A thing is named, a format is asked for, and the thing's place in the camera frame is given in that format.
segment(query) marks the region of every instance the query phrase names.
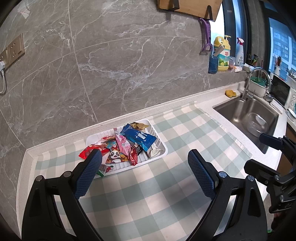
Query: white plastic tray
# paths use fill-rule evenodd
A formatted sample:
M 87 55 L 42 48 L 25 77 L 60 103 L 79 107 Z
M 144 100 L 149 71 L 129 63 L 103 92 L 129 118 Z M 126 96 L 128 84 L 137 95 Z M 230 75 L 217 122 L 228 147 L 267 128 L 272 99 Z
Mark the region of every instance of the white plastic tray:
M 149 134 L 156 137 L 156 140 L 155 140 L 154 144 L 156 145 L 156 147 L 160 148 L 161 151 L 156 156 L 154 156 L 153 158 L 150 158 L 145 151 L 142 151 L 138 156 L 138 164 L 135 165 L 135 166 L 132 166 L 129 161 L 112 164 L 113 169 L 110 170 L 109 172 L 107 172 L 106 174 L 104 174 L 104 176 L 111 175 L 111 174 L 114 174 L 114 173 L 123 172 L 125 170 L 129 170 L 129 169 L 132 169 L 134 167 L 138 167 L 138 166 L 144 165 L 146 163 L 155 161 L 155 160 L 157 160 L 159 158 L 162 158 L 162 157 L 167 155 L 168 148 L 164 144 L 164 142 L 160 139 L 158 133 L 156 132 L 154 127 L 151 125 L 150 121 L 147 120 L 147 119 L 142 119 L 142 120 L 138 120 L 136 122 L 140 122 L 140 123 L 149 125 L 149 127 L 147 127 L 145 130 L 143 130 L 143 132 L 149 133 Z M 121 131 L 123 129 L 123 127 L 124 126 L 117 127 L 118 131 Z M 92 145 L 92 144 L 96 143 L 98 140 L 100 140 L 104 136 L 114 136 L 114 130 L 110 129 L 110 130 L 107 130 L 107 131 L 103 131 L 103 132 L 100 132 L 100 133 L 90 135 L 86 139 L 86 146 L 89 146 L 89 145 Z M 103 156 L 102 163 L 106 163 L 108 155 L 109 154 L 106 154 L 106 155 Z

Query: blue gripper pad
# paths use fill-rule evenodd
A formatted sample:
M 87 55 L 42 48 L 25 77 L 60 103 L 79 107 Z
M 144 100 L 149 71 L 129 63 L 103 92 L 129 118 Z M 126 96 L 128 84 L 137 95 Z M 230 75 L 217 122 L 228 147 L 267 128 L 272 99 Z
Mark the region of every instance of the blue gripper pad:
M 87 162 L 87 164 L 76 181 L 76 191 L 74 192 L 74 196 L 77 200 L 86 194 L 92 180 L 94 179 L 94 176 L 96 175 L 102 163 L 101 151 L 97 150 L 95 151 L 95 154 L 93 154 L 92 152 L 86 158 L 85 162 Z
M 189 151 L 188 164 L 205 196 L 213 200 L 216 196 L 215 188 L 218 185 L 218 178 L 211 167 L 196 149 Z

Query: yellow detergent bottle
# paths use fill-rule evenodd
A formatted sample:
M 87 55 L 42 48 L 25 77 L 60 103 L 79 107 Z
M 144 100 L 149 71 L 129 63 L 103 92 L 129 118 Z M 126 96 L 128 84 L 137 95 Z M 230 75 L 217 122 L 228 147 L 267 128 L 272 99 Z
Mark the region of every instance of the yellow detergent bottle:
M 227 38 L 231 38 L 231 36 L 224 35 L 224 38 L 221 36 L 217 36 L 214 41 L 214 51 L 213 51 L 214 53 L 216 52 L 220 44 L 225 47 L 225 49 L 220 54 L 218 54 L 218 58 L 219 58 L 218 71 L 228 70 L 230 45 L 228 43 Z

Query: power outlet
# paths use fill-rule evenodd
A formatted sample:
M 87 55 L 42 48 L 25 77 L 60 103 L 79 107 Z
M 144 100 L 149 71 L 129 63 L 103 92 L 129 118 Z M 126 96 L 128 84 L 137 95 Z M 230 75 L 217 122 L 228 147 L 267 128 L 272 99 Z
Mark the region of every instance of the power outlet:
M 23 35 L 20 34 L 8 45 L 8 56 L 10 64 L 16 61 L 21 55 L 25 53 Z
M 0 54 L 0 61 L 3 61 L 5 64 L 5 68 L 7 69 L 10 65 L 9 57 L 8 57 L 8 50 L 7 47 L 3 50 L 3 52 Z

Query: wooden cutting board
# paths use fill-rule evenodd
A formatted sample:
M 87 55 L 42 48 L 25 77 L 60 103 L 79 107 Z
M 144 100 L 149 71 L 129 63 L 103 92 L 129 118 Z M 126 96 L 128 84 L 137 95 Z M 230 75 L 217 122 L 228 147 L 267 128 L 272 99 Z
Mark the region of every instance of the wooden cutting board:
M 216 21 L 222 0 L 179 0 L 180 9 L 178 12 L 188 13 L 204 19 L 209 19 L 207 6 L 212 7 L 213 21 Z M 173 0 L 158 0 L 158 7 L 161 9 L 171 9 L 174 7 Z

